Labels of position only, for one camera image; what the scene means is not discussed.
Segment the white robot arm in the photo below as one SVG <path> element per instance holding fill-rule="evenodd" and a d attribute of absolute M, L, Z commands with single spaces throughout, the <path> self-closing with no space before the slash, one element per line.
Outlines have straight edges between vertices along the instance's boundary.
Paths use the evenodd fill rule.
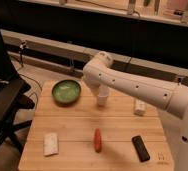
<path fill-rule="evenodd" d="M 180 118 L 181 140 L 174 171 L 188 171 L 188 86 L 111 69 L 112 56 L 98 52 L 83 67 L 83 80 L 90 89 L 106 85 L 138 98 Z"/>

